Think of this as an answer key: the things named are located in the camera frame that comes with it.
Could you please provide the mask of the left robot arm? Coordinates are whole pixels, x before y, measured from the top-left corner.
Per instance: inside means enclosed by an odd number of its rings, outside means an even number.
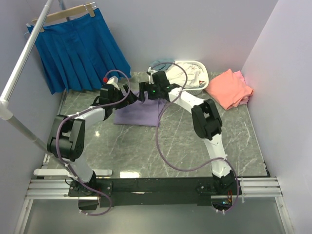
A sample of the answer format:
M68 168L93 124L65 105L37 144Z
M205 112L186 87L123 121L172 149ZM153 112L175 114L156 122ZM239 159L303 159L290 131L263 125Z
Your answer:
M129 85L123 91L113 84L104 84L94 102L86 110L73 115L57 115L47 142L47 151L69 169L72 178L86 188L97 188L96 173L83 157L86 128L106 120L114 109L121 109L138 100Z

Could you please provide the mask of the purple t shirt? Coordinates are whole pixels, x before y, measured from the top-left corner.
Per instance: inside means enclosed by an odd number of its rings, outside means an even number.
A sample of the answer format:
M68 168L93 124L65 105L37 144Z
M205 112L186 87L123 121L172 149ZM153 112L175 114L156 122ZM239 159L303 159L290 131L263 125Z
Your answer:
M164 99L149 100L145 92L145 101L136 101L124 108L115 110L113 123L116 125L137 125L156 127L159 114L166 104Z

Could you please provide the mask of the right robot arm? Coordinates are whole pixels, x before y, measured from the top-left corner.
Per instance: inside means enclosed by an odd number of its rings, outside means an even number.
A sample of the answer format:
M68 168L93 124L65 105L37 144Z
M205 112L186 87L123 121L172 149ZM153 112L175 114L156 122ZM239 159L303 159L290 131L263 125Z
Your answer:
M167 161L158 142L156 130L156 147L160 157L171 168L190 172L198 170L205 165L212 164L214 189L218 194L228 194L229 191L239 194L239 181L233 166L227 160L227 155L222 143L222 120L212 99L201 99L185 91L177 84L171 84L165 72L159 71L152 74L153 83L148 81L139 84L138 100L144 102L145 95L149 100L164 99L169 104L177 104L192 115L193 128L196 135L203 139L210 160L193 169L180 169Z

